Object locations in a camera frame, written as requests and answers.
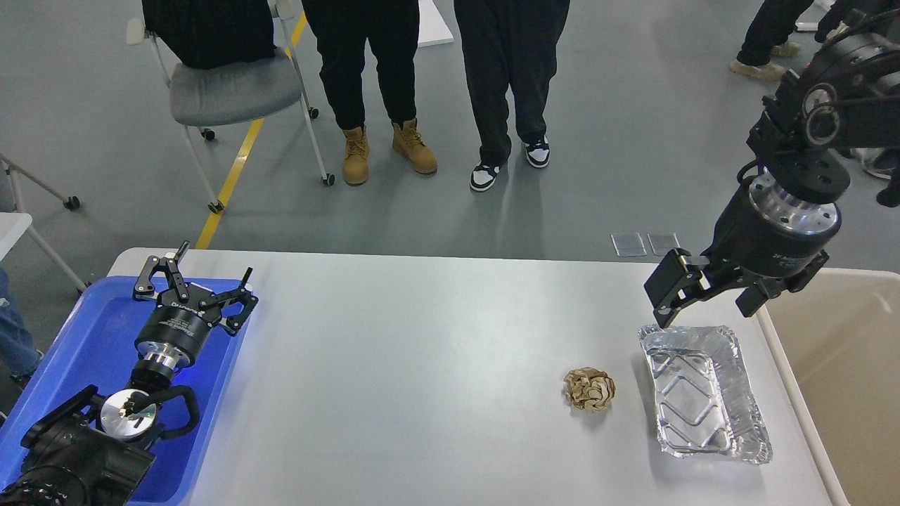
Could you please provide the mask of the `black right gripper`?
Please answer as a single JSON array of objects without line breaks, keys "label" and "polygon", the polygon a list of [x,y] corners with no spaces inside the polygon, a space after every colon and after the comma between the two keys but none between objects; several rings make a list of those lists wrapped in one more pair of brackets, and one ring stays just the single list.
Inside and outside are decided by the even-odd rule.
[{"label": "black right gripper", "polygon": [[748,285],[735,301],[744,317],[781,292],[804,290],[829,260],[824,246],[841,225],[836,204],[805,202],[771,174],[747,177],[702,256],[671,249],[644,282],[656,323],[669,327],[681,309],[710,300],[732,283]]}]

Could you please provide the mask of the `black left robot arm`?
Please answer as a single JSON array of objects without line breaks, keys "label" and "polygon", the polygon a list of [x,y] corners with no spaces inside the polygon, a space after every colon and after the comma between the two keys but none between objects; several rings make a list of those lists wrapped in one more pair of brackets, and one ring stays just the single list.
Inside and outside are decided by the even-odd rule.
[{"label": "black left robot arm", "polygon": [[197,478],[256,308],[171,254],[84,292],[2,427],[4,505],[176,505]]}]

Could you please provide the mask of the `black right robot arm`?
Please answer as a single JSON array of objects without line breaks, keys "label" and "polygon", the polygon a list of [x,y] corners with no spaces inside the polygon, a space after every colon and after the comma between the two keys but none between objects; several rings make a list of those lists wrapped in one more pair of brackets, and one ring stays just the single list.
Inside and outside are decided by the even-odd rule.
[{"label": "black right robot arm", "polygon": [[644,283],[656,323],[726,290],[742,289],[746,317],[781,292],[799,292],[828,261],[824,246],[841,228],[836,202],[851,177],[828,162],[830,148],[897,150],[898,44],[873,31],[898,16],[865,2],[801,74],[787,71],[747,144],[755,159],[700,255],[672,249]]}]

